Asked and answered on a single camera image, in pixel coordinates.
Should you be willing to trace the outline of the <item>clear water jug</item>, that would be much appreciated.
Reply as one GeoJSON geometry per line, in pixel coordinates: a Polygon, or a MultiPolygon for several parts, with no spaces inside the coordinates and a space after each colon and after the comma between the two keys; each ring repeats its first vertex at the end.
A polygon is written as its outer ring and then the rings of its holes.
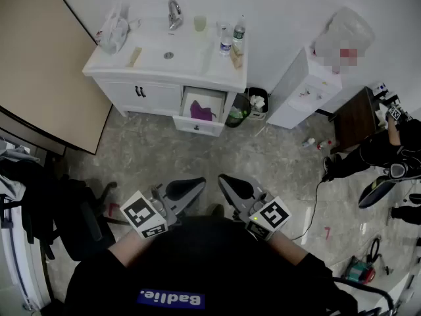
{"type": "Polygon", "coordinates": [[[323,66],[341,74],[357,66],[374,40],[375,33],[367,21],[353,9],[342,7],[313,41],[312,52],[323,66]]]}

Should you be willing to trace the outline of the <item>purple cloth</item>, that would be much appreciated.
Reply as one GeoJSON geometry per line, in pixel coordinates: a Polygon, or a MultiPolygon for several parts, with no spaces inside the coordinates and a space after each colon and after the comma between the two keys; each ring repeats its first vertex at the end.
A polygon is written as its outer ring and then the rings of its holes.
{"type": "Polygon", "coordinates": [[[193,119],[210,122],[216,118],[216,114],[212,112],[210,107],[202,107],[196,100],[190,105],[190,115],[193,119]]]}

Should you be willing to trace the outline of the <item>black rectangular waste bin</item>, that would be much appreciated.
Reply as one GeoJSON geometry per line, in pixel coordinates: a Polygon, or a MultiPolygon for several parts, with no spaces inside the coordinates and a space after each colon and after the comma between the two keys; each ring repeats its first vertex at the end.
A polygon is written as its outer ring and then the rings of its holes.
{"type": "Polygon", "coordinates": [[[248,116],[248,119],[250,119],[250,120],[264,120],[266,118],[267,112],[269,111],[269,96],[268,96],[268,93],[264,89],[252,87],[252,88],[249,88],[247,90],[247,95],[248,95],[248,98],[250,98],[252,95],[262,96],[264,98],[265,102],[266,102],[266,105],[263,108],[263,112],[257,112],[257,111],[252,110],[252,108],[251,108],[251,113],[248,116]]]}

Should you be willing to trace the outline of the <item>crumpled white tissues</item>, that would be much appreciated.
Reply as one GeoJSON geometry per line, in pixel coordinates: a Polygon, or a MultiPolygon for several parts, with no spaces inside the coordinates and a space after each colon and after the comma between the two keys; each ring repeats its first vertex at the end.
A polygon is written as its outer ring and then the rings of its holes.
{"type": "Polygon", "coordinates": [[[252,110],[257,112],[263,112],[263,108],[266,105],[264,98],[259,95],[252,95],[249,98],[249,102],[251,104],[252,110]]]}

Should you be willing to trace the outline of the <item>dark brown side table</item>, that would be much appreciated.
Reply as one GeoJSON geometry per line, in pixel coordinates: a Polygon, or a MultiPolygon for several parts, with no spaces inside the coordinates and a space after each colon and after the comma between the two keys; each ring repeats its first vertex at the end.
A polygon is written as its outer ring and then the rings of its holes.
{"type": "Polygon", "coordinates": [[[334,122],[335,146],[330,154],[350,153],[361,142],[384,128],[379,126],[376,111],[380,109],[380,100],[373,91],[364,87],[346,104],[340,107],[330,119],[334,122]]]}

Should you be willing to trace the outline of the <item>green label water bottle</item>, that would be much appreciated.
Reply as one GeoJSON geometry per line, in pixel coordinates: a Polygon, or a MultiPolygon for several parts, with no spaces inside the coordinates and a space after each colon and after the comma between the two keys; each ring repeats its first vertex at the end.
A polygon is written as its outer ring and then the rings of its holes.
{"type": "Polygon", "coordinates": [[[243,41],[245,35],[245,16],[241,15],[237,21],[233,32],[233,43],[239,44],[243,41]]]}

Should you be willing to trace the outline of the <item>gray garment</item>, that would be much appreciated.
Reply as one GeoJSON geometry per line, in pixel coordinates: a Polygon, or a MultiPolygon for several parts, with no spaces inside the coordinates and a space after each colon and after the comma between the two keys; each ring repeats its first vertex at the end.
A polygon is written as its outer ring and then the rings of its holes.
{"type": "MultiPolygon", "coordinates": [[[[0,162],[10,161],[12,165],[19,161],[39,163],[39,158],[28,153],[24,146],[12,148],[12,144],[0,140],[0,162]]],[[[20,201],[26,191],[25,185],[11,175],[5,167],[0,166],[0,195],[5,195],[9,201],[20,201]]]]}

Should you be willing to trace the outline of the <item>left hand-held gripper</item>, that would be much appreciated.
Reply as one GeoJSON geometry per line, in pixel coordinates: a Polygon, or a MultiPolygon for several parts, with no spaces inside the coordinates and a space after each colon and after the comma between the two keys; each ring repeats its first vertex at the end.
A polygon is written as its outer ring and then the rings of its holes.
{"type": "Polygon", "coordinates": [[[142,239],[168,232],[179,215],[205,189],[204,177],[174,180],[166,189],[151,186],[139,190],[120,208],[121,213],[142,239]]]}

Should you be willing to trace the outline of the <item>white drawer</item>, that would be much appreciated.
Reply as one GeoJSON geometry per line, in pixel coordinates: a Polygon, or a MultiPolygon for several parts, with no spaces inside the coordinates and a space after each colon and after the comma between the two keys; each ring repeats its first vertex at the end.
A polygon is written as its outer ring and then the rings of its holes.
{"type": "Polygon", "coordinates": [[[186,86],[184,88],[180,114],[172,116],[176,128],[184,132],[218,137],[224,127],[222,117],[225,100],[226,92],[186,86]],[[216,118],[212,122],[191,118],[190,105],[195,100],[202,107],[210,107],[212,112],[216,114],[216,118]],[[195,125],[200,127],[200,131],[193,129],[195,125]]]}

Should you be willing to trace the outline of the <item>dark box of white tissues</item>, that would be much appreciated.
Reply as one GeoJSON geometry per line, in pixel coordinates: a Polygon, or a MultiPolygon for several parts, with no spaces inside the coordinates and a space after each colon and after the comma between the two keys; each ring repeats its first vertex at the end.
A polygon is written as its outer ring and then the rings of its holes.
{"type": "Polygon", "coordinates": [[[383,96],[378,95],[374,98],[374,104],[376,106],[374,113],[379,120],[379,126],[387,128],[388,121],[385,120],[385,113],[391,104],[400,104],[399,96],[394,92],[388,92],[383,96]]]}

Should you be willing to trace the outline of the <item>chrome faucet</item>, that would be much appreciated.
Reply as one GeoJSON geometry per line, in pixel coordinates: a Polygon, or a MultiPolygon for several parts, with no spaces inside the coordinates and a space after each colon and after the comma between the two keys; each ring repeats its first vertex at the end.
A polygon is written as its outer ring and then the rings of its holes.
{"type": "Polygon", "coordinates": [[[183,23],[182,11],[176,0],[168,1],[168,10],[169,29],[173,31],[179,28],[183,23]]]}

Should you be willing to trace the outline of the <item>white plastic bag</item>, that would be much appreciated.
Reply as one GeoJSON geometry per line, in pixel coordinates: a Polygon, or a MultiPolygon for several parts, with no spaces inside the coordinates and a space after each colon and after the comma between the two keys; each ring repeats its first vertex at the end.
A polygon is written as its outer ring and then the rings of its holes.
{"type": "Polygon", "coordinates": [[[128,5],[116,3],[95,35],[96,44],[109,55],[118,53],[129,31],[128,5]]]}

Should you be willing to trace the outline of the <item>white water dispenser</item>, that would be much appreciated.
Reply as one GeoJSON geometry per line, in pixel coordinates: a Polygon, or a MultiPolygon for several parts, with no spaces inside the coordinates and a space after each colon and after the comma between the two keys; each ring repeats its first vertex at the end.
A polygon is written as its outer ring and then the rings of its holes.
{"type": "Polygon", "coordinates": [[[270,94],[267,123],[292,129],[341,90],[341,76],[303,47],[270,94]]]}

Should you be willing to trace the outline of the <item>person's left forearm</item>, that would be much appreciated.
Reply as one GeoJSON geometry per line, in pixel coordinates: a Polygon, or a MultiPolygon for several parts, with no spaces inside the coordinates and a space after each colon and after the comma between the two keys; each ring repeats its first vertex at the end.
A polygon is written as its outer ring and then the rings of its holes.
{"type": "Polygon", "coordinates": [[[113,244],[109,251],[125,267],[130,266],[154,241],[155,237],[142,238],[132,229],[119,241],[113,244]]]}

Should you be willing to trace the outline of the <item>blue label water bottle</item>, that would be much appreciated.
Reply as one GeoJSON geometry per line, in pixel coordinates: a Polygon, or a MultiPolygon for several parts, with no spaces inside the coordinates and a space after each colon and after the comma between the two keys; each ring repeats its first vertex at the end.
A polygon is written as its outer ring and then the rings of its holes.
{"type": "Polygon", "coordinates": [[[228,56],[232,48],[232,28],[222,29],[220,37],[220,54],[228,56]]]}

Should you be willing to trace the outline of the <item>black mesh waste bin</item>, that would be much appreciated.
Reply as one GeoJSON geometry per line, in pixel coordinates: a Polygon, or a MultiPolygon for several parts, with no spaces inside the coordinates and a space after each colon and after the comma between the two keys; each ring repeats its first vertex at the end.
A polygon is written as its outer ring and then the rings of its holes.
{"type": "Polygon", "coordinates": [[[238,127],[251,113],[251,104],[246,93],[238,93],[228,113],[225,125],[229,128],[238,127]]]}

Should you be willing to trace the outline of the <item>white metal rack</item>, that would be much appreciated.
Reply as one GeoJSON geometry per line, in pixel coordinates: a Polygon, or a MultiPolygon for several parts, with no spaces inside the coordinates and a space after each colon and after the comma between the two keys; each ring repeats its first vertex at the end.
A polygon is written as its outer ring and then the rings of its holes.
{"type": "Polygon", "coordinates": [[[6,230],[8,234],[8,236],[6,236],[7,247],[5,250],[7,266],[14,285],[18,285],[20,293],[22,294],[22,308],[24,311],[29,312],[30,316],[41,316],[39,305],[34,300],[30,299],[25,287],[24,280],[22,278],[22,274],[20,272],[18,256],[14,242],[14,223],[12,220],[11,207],[5,202],[5,195],[0,195],[0,227],[2,230],[6,230]]]}

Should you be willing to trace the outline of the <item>black office chair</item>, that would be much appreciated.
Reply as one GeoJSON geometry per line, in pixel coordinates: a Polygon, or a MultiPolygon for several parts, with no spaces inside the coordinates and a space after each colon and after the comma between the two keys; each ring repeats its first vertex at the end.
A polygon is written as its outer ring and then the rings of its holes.
{"type": "Polygon", "coordinates": [[[104,216],[105,200],[117,187],[105,186],[96,198],[84,181],[67,176],[60,180],[37,178],[26,186],[22,199],[22,226],[30,244],[38,240],[48,259],[55,256],[51,245],[57,238],[74,261],[83,261],[115,243],[110,224],[127,222],[104,216]]]}

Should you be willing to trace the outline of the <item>person's black shirt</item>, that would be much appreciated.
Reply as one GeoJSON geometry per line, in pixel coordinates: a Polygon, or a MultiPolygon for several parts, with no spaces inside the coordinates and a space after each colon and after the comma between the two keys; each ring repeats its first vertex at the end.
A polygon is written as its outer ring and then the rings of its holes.
{"type": "Polygon", "coordinates": [[[128,267],[109,249],[75,268],[64,316],[357,316],[309,253],[292,265],[227,218],[188,217],[128,267]]]}

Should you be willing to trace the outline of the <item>green red tool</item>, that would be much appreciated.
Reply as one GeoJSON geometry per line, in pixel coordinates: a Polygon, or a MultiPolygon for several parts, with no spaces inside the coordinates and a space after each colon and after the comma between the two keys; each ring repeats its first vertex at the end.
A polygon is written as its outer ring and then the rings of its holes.
{"type": "Polygon", "coordinates": [[[376,270],[374,269],[373,264],[364,262],[354,255],[351,257],[345,272],[342,274],[342,278],[360,284],[372,282],[375,276],[376,270]]]}

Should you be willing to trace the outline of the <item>black metal tube frame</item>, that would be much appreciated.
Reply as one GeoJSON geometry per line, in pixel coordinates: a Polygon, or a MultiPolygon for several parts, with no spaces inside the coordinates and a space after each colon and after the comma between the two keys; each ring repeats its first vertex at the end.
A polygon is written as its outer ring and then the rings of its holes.
{"type": "Polygon", "coordinates": [[[356,288],[358,290],[362,290],[362,291],[373,293],[373,294],[378,294],[386,300],[387,311],[385,313],[380,314],[380,307],[377,307],[370,311],[363,311],[362,313],[360,313],[360,316],[394,316],[395,304],[394,304],[393,298],[386,291],[381,290],[379,288],[367,286],[365,284],[361,284],[358,282],[354,282],[352,280],[347,280],[345,278],[332,277],[332,280],[334,282],[344,284],[344,285],[356,288]]]}

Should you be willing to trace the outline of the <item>beige wooden panel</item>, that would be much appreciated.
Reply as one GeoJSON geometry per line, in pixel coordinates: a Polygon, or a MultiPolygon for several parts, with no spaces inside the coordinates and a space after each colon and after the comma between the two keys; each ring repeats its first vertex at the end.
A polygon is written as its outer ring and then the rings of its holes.
{"type": "Polygon", "coordinates": [[[94,49],[63,0],[0,0],[0,109],[95,153],[111,103],[82,72],[94,49]]]}

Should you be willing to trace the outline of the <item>white sink vanity cabinet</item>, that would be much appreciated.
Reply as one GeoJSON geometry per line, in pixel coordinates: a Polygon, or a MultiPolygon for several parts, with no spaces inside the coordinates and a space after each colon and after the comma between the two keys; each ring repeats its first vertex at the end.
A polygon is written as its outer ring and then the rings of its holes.
{"type": "Polygon", "coordinates": [[[165,18],[142,19],[114,55],[97,47],[82,72],[95,80],[124,117],[130,112],[177,115],[186,86],[234,96],[245,91],[247,82],[247,63],[235,69],[231,58],[220,54],[216,22],[196,32],[187,20],[172,31],[165,18]],[[135,47],[142,52],[134,67],[127,67],[135,47]],[[173,58],[165,59],[166,52],[173,58]],[[137,96],[135,86],[143,87],[145,98],[137,96]]]}

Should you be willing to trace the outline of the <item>person's right black shoe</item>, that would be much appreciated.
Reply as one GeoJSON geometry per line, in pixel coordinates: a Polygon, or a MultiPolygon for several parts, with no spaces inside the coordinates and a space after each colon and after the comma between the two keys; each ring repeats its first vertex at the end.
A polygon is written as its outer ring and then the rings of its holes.
{"type": "Polygon", "coordinates": [[[223,218],[224,215],[225,215],[224,206],[222,204],[219,204],[219,203],[213,203],[213,204],[211,204],[207,207],[206,215],[212,216],[212,217],[222,217],[223,218]]]}

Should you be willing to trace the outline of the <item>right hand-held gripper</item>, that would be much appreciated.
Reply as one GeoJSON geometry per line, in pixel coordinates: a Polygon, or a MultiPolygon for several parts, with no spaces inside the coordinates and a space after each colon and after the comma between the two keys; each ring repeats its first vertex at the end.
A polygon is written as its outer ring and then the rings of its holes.
{"type": "Polygon", "coordinates": [[[290,219],[291,213],[279,196],[262,192],[251,177],[219,174],[218,185],[237,218],[254,237],[268,241],[290,219]]]}

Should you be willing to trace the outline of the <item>person's right forearm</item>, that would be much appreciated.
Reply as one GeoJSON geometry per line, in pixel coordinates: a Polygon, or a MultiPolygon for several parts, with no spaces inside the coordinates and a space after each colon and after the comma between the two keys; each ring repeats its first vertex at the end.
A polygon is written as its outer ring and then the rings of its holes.
{"type": "Polygon", "coordinates": [[[298,265],[308,254],[303,248],[290,240],[281,231],[273,233],[267,241],[268,245],[281,257],[289,261],[292,265],[298,265]]]}

